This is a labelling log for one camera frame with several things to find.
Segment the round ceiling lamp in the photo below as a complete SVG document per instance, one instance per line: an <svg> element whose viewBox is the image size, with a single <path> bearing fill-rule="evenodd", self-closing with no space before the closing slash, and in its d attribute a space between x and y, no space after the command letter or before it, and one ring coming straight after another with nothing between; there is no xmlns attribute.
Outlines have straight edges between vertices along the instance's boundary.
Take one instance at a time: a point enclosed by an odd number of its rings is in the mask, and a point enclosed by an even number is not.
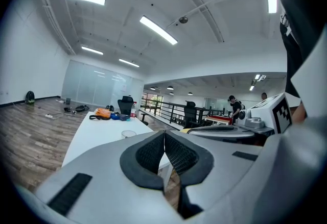
<svg viewBox="0 0 327 224"><path fill-rule="evenodd" d="M186 16L183 16L183 17L181 17L181 18L179 19L179 22L180 22L180 23L187 23L188 20L189 20L189 19L188 19Z"/></svg>

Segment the black t-shirt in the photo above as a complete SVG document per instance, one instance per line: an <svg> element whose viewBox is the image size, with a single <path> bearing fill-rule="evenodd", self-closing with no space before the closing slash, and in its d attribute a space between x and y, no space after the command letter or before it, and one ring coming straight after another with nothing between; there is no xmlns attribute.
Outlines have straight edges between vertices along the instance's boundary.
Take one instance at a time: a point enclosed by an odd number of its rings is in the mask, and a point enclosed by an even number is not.
<svg viewBox="0 0 327 224"><path fill-rule="evenodd" d="M237 109L240 109L241 110L242 107L241 107L241 104L238 101L235 101L234 102L234 105L233 105L233 113L235 113L237 111ZM233 123L235 122L236 119L239 118L239 114L240 113L234 115L234 117L233 117Z"/></svg>
<svg viewBox="0 0 327 224"><path fill-rule="evenodd" d="M280 29L287 51L286 92L298 96L290 79L306 60L322 32L326 22L325 3L323 0L281 0L281 4L285 10Z"/></svg>

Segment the desk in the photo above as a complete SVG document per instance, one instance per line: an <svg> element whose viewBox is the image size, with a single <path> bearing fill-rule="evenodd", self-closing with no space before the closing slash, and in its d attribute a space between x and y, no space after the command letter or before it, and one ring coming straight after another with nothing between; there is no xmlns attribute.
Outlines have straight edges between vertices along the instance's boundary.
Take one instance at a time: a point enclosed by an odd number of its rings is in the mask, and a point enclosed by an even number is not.
<svg viewBox="0 0 327 224"><path fill-rule="evenodd" d="M225 125L230 125L232 122L232 118L229 117L222 117L222 116L207 116L204 118L204 120L210 120L213 121L214 124L225 124Z"/></svg>
<svg viewBox="0 0 327 224"><path fill-rule="evenodd" d="M94 112L88 112L83 119L72 139L71 144L69 145L61 167L64 167L66 164L70 163L70 161L74 160L91 148L121 140L122 131L131 130L136 132L136 134L153 132L153 130L151 130L137 118L134 118L131 121L112 119L90 120L90 115L94 115ZM173 169L173 166L171 165L166 153L163 154L159 169L162 169L160 176L163 178L166 187Z"/></svg>

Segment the chair headrest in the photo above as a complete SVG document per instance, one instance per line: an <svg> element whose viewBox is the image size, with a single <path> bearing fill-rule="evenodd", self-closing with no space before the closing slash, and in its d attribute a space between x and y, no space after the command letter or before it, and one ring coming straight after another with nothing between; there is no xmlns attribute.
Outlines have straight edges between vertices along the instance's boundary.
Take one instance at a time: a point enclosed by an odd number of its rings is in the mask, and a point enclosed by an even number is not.
<svg viewBox="0 0 327 224"><path fill-rule="evenodd" d="M133 103L134 102L133 98L130 96L123 96L122 101L125 103Z"/></svg>
<svg viewBox="0 0 327 224"><path fill-rule="evenodd" d="M187 102L186 106L188 107L195 107L195 102Z"/></svg>

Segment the yellow object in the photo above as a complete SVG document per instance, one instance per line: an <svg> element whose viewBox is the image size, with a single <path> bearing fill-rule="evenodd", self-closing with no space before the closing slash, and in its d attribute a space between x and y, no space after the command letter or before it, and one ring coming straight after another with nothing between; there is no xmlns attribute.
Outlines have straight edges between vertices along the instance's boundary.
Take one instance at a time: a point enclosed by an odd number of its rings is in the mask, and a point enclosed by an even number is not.
<svg viewBox="0 0 327 224"><path fill-rule="evenodd" d="M190 129L183 129L183 130L180 130L180 132L183 132L183 133L188 133Z"/></svg>
<svg viewBox="0 0 327 224"><path fill-rule="evenodd" d="M105 118L110 118L111 113L111 111L103 108L97 108L96 110L96 116L101 116Z"/></svg>

